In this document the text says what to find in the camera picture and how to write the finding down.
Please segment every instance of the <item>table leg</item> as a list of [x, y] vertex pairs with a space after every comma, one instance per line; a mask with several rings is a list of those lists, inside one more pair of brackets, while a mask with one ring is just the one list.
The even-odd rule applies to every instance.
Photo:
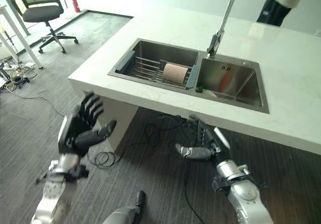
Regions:
[[4, 38], [4, 36], [2, 35], [2, 33], [0, 33], [0, 40], [2, 41], [2, 43], [4, 44], [4, 46], [7, 48], [7, 50], [10, 52], [10, 54], [12, 55], [12, 57], [14, 58], [14, 60], [16, 62], [18, 62], [18, 56], [15, 54], [15, 52], [12, 50], [12, 48], [10, 47], [10, 45], [8, 44], [8, 42], [6, 41], [6, 39]]
[[138, 106], [107, 97], [100, 96], [100, 98], [104, 104], [104, 113], [98, 118], [100, 125], [104, 126], [111, 120], [117, 120], [117, 125], [112, 135], [108, 138], [112, 150], [115, 151], [135, 116]]
[[29, 47], [28, 43], [25, 41], [24, 37], [21, 35], [21, 33], [19, 32], [18, 28], [15, 26], [15, 23], [13, 22], [13, 20], [11, 19], [11, 17], [9, 16], [7, 10], [5, 8], [2, 9], [1, 12], [4, 17], [6, 18], [6, 20], [8, 21], [9, 25], [11, 26], [11, 28], [13, 29], [13, 31], [15, 32], [15, 34], [17, 35], [17, 37], [19, 38], [19, 40], [21, 41], [22, 45], [24, 46], [24, 48], [26, 49], [26, 51], [29, 53], [29, 55], [31, 56], [31, 58], [34, 60], [35, 64], [38, 66], [39, 69], [43, 68], [42, 64], [40, 63], [40, 61], [38, 60], [38, 58], [35, 56], [35, 54], [33, 53], [33, 51], [31, 50], [31, 48]]

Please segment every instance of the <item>wire rack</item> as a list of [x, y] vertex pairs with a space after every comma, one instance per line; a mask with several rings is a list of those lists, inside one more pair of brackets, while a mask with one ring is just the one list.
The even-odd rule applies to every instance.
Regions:
[[[166, 63], [170, 63], [170, 64], [174, 64], [177, 66], [188, 68], [187, 74], [186, 74], [184, 82], [182, 84], [167, 81], [164, 79], [163, 74], [164, 74], [164, 67], [165, 67]], [[137, 77], [140, 79], [149, 80], [149, 81], [157, 82], [160, 84], [168, 85], [168, 86], [186, 89], [186, 84], [187, 84], [187, 81], [188, 81], [189, 76], [191, 74], [191, 70], [192, 70], [191, 67], [180, 65], [177, 63], [167, 62], [164, 60], [157, 62], [157, 61], [153, 61], [153, 60], [149, 60], [149, 59], [145, 59], [145, 58], [141, 58], [141, 57], [135, 57], [135, 64], [128, 75], [132, 76], [132, 77]]]

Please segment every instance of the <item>office chair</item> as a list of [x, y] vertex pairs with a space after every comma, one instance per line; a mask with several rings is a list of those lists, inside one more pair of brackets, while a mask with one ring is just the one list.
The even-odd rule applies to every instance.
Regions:
[[[56, 34], [49, 24], [49, 21], [58, 18], [60, 14], [64, 12], [60, 0], [22, 0], [23, 4], [27, 8], [24, 13], [21, 12], [21, 9], [18, 7], [16, 0], [11, 0], [11, 2], [18, 13], [23, 17], [25, 22], [44, 22], [46, 23], [46, 26], [49, 27], [50, 34], [41, 38], [43, 44], [39, 47], [39, 53], [43, 53], [42, 48], [53, 41], [56, 41], [59, 44], [62, 53], [66, 53], [65, 48], [60, 43], [59, 39], [74, 39], [74, 42], [78, 44], [78, 40], [76, 37], [66, 36], [63, 32]], [[50, 3], [50, 5], [30, 7], [32, 5], [47, 3]]]

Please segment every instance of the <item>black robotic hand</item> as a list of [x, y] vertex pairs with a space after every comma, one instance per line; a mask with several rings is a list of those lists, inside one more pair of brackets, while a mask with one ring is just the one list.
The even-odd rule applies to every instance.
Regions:
[[190, 116], [187, 124], [195, 132], [195, 146], [176, 144], [175, 148], [183, 158], [192, 161], [221, 161], [230, 156], [229, 143], [217, 127], [208, 126], [195, 116]]
[[59, 153], [72, 153], [83, 157], [90, 146], [99, 144], [109, 137], [116, 126], [115, 120], [100, 130], [92, 130], [103, 112], [103, 104], [99, 97], [94, 93], [87, 94], [81, 105], [63, 121], [58, 137]]

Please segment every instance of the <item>double sink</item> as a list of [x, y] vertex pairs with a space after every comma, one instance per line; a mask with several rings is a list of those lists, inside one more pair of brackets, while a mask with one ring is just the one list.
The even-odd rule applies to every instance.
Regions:
[[[167, 63], [188, 68], [182, 84], [163, 78]], [[137, 39], [109, 75], [269, 113], [257, 62]]]

